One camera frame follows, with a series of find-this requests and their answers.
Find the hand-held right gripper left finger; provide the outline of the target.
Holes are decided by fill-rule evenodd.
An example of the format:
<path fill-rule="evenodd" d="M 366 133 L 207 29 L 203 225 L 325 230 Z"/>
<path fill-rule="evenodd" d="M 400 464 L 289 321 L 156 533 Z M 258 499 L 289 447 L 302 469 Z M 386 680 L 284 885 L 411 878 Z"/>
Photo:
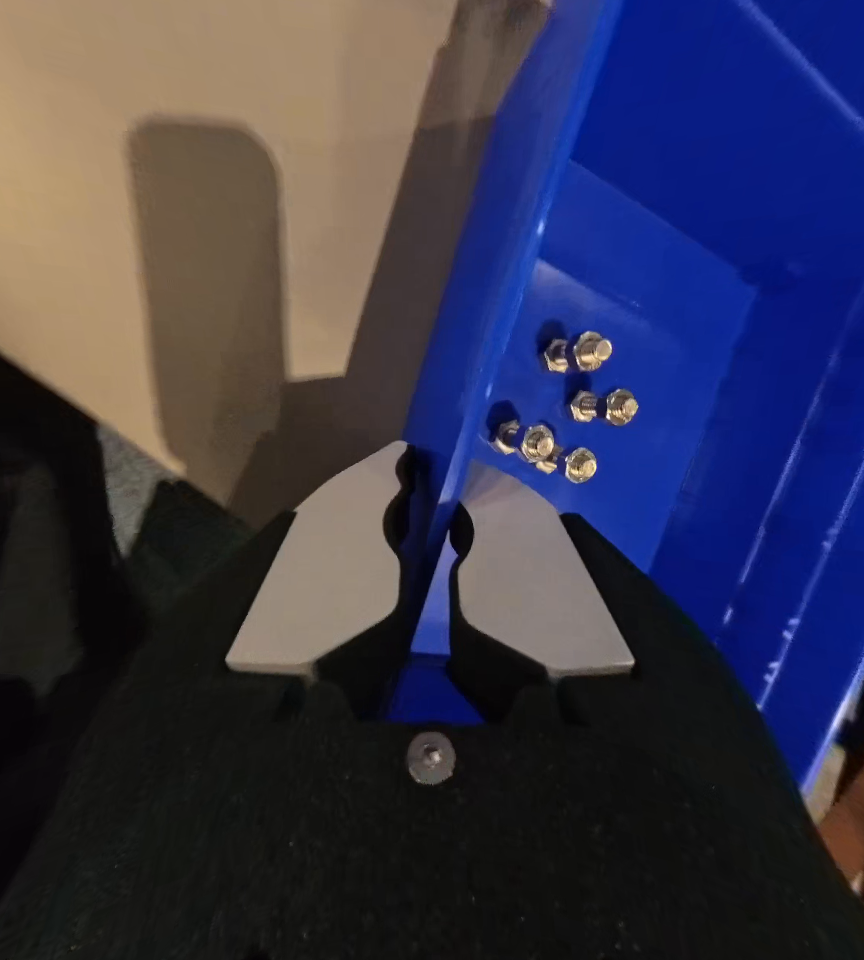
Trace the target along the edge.
<path fill-rule="evenodd" d="M 395 440 L 326 481 L 288 532 L 225 656 L 237 673 L 386 685 L 425 527 L 420 463 Z"/>

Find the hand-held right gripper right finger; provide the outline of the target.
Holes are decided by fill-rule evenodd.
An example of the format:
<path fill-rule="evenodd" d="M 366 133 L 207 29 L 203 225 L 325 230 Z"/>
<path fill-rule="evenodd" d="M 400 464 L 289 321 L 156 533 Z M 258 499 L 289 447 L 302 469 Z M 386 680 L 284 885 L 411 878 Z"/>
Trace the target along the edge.
<path fill-rule="evenodd" d="M 451 632 L 467 626 L 543 667 L 550 679 L 627 675 L 634 656 L 556 507 L 475 463 L 460 505 L 470 546 L 453 546 Z"/>

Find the blue plastic bin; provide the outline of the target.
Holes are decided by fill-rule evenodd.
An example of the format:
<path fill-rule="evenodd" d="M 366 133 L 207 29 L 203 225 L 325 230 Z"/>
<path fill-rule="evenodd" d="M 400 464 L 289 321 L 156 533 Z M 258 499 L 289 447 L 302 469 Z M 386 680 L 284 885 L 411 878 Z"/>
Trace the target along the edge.
<path fill-rule="evenodd" d="M 540 327 L 614 345 L 537 362 Z M 576 423 L 626 389 L 625 427 Z M 489 445 L 546 424 L 586 483 Z M 404 438 L 434 570 L 474 464 L 583 516 L 812 786 L 864 680 L 864 2 L 556 2 L 492 128 Z"/>

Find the steel bolt with nut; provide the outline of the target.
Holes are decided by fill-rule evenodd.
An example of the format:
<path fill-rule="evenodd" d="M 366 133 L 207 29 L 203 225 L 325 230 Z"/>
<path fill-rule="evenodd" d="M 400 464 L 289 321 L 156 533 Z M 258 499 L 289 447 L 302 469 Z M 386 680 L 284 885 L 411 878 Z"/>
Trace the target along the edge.
<path fill-rule="evenodd" d="M 595 475 L 598 460 L 588 448 L 567 450 L 554 444 L 549 455 L 535 463 L 535 468 L 545 475 L 558 475 L 570 483 L 583 484 Z"/>
<path fill-rule="evenodd" d="M 591 390 L 577 390 L 570 398 L 568 409 L 577 424 L 602 422 L 614 427 L 625 427 L 635 419 L 639 404 L 630 390 L 614 389 L 604 395 Z"/>
<path fill-rule="evenodd" d="M 593 374 L 611 359 L 613 342 L 596 330 L 567 330 L 550 320 L 536 336 L 537 362 L 549 374 Z"/>
<path fill-rule="evenodd" d="M 553 456 L 556 439 L 545 423 L 522 424 L 513 418 L 498 424 L 491 432 L 489 445 L 503 455 L 517 455 L 527 463 L 538 464 Z"/>

